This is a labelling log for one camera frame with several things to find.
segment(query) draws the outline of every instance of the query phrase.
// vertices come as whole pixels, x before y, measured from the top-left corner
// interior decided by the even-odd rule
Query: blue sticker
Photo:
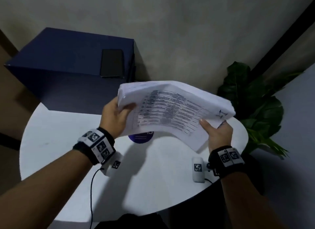
[[[138,133],[129,135],[128,137],[135,143],[146,143],[153,137],[153,133],[154,132]]]

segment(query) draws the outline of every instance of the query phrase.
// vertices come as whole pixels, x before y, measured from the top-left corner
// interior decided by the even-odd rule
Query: paper sheet
[[[118,91],[118,107],[136,103],[122,135],[148,131],[169,132],[194,151],[208,139],[199,124],[205,118],[213,127],[235,115],[230,101],[177,81],[125,83]]]

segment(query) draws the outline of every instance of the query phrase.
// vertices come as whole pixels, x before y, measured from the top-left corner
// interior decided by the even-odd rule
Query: hand
[[[205,119],[199,120],[199,123],[209,135],[209,152],[225,145],[231,145],[233,128],[226,121],[217,129]]]
[[[107,130],[113,138],[119,137],[126,127],[128,114],[135,108],[136,104],[126,105],[122,111],[117,109],[117,97],[104,106],[100,127]]]

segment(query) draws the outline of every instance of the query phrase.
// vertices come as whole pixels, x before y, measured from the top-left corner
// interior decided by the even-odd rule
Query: white tabletop
[[[31,116],[20,149],[21,178],[38,171],[72,149],[86,131],[96,128],[100,115],[49,111],[39,104]],[[244,126],[235,118],[228,120],[234,128],[232,146],[241,153],[248,141]],[[119,170],[111,178],[98,172],[93,181],[93,221],[116,220],[125,213],[146,215],[183,202],[210,186],[194,183],[191,158],[208,159],[207,143],[195,153],[168,133],[154,132],[143,144],[128,136],[115,140],[115,149],[124,155]],[[56,220],[87,222],[90,220],[90,184],[100,165],[93,166],[73,193]],[[212,172],[206,177],[218,178]]]

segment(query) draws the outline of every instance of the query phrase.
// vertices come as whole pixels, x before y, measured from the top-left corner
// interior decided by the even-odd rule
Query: dark blue box
[[[103,49],[124,53],[124,78],[101,78]],[[134,40],[45,28],[6,68],[49,110],[101,114],[135,73]]]

